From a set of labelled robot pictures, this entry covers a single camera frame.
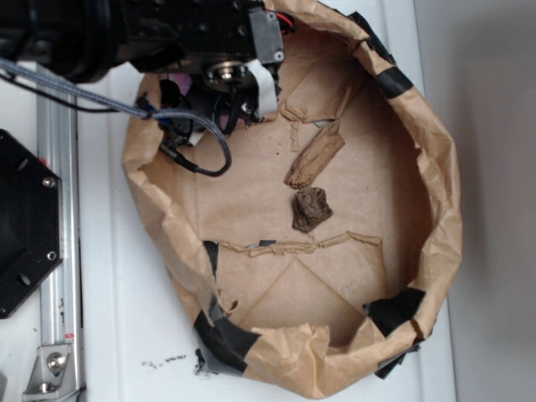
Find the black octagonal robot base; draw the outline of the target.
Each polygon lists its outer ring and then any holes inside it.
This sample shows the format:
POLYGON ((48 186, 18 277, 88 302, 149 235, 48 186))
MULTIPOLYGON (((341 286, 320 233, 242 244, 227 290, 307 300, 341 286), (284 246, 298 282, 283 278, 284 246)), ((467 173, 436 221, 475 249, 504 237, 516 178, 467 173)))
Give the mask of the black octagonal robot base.
POLYGON ((8 131, 1 131, 1 318, 11 317, 62 261, 60 184, 8 131))

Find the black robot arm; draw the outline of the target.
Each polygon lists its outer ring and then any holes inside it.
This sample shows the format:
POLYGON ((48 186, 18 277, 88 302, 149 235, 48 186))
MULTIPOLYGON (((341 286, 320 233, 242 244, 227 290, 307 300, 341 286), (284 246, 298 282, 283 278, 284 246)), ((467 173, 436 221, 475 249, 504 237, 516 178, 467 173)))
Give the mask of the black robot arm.
POLYGON ((262 1, 4 1, 1 77, 27 88, 34 62, 74 84, 131 64, 142 73, 189 75, 185 95, 167 87, 166 107, 197 106, 207 117, 238 120, 272 113, 295 19, 262 1))

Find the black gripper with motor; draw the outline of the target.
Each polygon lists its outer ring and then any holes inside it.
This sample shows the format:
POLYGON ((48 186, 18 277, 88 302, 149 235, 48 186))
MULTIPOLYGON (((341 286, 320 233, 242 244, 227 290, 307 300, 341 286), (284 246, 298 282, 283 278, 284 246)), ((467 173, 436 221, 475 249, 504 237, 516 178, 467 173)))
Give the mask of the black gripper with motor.
POLYGON ((238 121, 275 112, 291 15, 261 1, 169 1, 160 12, 172 34, 159 71, 163 108, 195 111, 226 137, 238 121))

